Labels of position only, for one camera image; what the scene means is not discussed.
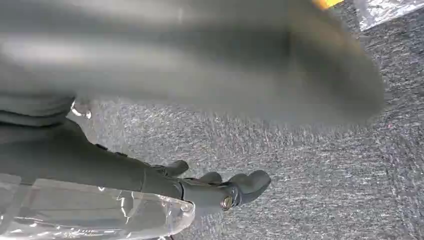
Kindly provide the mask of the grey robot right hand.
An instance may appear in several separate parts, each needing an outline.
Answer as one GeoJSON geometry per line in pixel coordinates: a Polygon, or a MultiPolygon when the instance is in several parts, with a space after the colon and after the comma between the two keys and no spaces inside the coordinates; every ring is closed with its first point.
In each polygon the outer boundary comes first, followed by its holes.
{"type": "Polygon", "coordinates": [[[180,178],[90,143],[77,97],[194,105],[291,125],[366,121],[384,83],[360,43],[311,0],[3,0],[0,171],[152,193],[227,210],[269,175],[180,178]]]}

